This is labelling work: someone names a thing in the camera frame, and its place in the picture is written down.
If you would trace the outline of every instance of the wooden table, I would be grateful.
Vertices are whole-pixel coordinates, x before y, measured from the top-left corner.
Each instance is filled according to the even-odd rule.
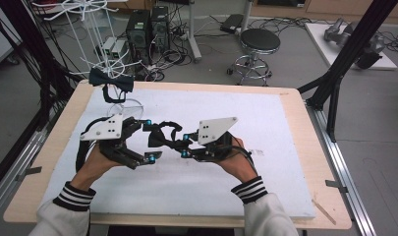
[[[179,89],[197,91],[229,91],[278,94],[293,136],[307,184],[313,199],[316,218],[293,219],[302,229],[349,229],[352,225],[342,197],[336,188],[325,185],[334,180],[326,157],[315,133],[312,121],[298,91],[293,88],[256,88],[196,84],[136,82],[138,89]],[[75,129],[94,87],[83,82],[78,85],[32,167],[42,166],[41,173],[25,178],[4,214],[8,222],[36,222],[36,211],[48,186],[50,176]],[[186,227],[244,227],[238,216],[177,216],[177,215],[91,215],[91,223],[113,225],[153,225]]]

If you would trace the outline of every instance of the round stool seat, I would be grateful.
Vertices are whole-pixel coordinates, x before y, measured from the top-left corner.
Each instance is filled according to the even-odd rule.
[[[246,29],[241,33],[242,45],[262,53],[274,53],[281,41],[277,35],[266,29]]]

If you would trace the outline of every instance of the stool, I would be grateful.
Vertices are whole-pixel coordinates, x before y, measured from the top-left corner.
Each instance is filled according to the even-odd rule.
[[[272,76],[272,72],[259,55],[269,55],[278,51],[281,44],[279,37],[266,29],[246,29],[241,33],[241,44],[248,55],[236,59],[227,69],[227,74],[238,72],[242,75],[241,80],[236,83],[238,86],[246,79],[263,79],[263,86],[267,87],[266,80]]]

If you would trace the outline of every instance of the floor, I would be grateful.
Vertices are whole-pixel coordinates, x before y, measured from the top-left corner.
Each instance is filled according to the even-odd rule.
[[[117,33],[125,28],[127,16],[114,15]],[[197,19],[198,26],[212,21]],[[67,27],[66,34],[71,35]],[[217,24],[205,29],[219,33]],[[382,30],[398,33],[398,27]],[[85,31],[78,31],[81,39]],[[298,88],[322,76],[327,65],[317,51],[309,34],[303,29],[285,29],[280,34],[281,48],[264,58],[273,77],[271,87]],[[75,58],[84,70],[80,51],[73,39],[59,36],[63,50]],[[175,66],[165,73],[163,82],[234,85],[239,77],[228,76],[226,69],[242,50],[235,35],[197,37],[202,60],[186,66]],[[387,49],[386,55],[398,66],[398,54]],[[246,82],[244,86],[261,86],[261,81]],[[302,94],[309,98],[308,91]],[[23,65],[0,65],[0,161],[28,124],[38,108],[38,87]],[[398,235],[398,69],[396,71],[350,70],[341,85],[336,139],[345,157],[358,192],[377,235]],[[28,235],[33,225],[3,221],[0,209],[0,235]],[[107,227],[93,226],[92,235],[106,235]],[[360,235],[353,226],[350,230],[309,230],[309,235]]]

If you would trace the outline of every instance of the sleeve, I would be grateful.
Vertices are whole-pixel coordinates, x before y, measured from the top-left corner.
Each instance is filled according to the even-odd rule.
[[[244,203],[245,235],[299,235],[278,197],[266,192],[260,176],[235,187],[232,193]]]
[[[43,204],[38,212],[38,222],[30,236],[76,235],[86,236],[89,228],[89,205],[95,191],[74,188],[67,182],[60,195]]]

